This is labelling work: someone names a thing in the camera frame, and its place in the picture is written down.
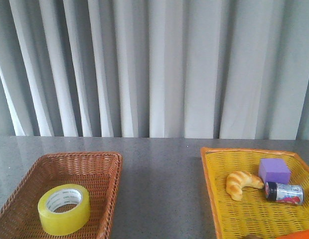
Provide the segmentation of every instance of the speckled countertop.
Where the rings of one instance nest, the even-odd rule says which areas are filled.
[[[293,151],[309,165],[309,141],[0,136],[0,209],[44,154],[117,151],[124,167],[111,238],[215,239],[203,146]]]

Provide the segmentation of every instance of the yellow wicker basket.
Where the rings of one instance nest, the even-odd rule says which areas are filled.
[[[309,166],[293,152],[243,149],[202,148],[201,156],[218,239],[241,239],[255,234],[274,239],[309,229]],[[258,175],[261,158],[282,158],[291,170],[290,184],[301,185],[302,206],[269,202],[263,190],[243,188],[242,201],[234,201],[225,191],[226,177],[235,170]]]

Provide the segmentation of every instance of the yellow packing tape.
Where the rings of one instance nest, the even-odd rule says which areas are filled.
[[[76,204],[69,211],[56,213],[57,208]],[[38,202],[41,225],[53,236],[64,236],[81,229],[90,217],[89,193],[83,186],[65,184],[45,193]]]

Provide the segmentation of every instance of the purple block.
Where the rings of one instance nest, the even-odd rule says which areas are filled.
[[[281,158],[261,158],[259,166],[259,177],[263,182],[275,182],[288,184],[291,171]]]

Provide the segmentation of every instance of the toy food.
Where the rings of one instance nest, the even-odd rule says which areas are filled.
[[[263,182],[276,182],[288,184],[291,171],[281,158],[261,158],[259,166],[259,177]]]
[[[255,175],[247,171],[234,171],[230,173],[226,179],[226,192],[231,195],[231,198],[235,201],[241,201],[242,188],[245,186],[254,188],[263,188],[264,183]]]
[[[266,182],[265,196],[269,201],[302,205],[304,192],[301,185]]]

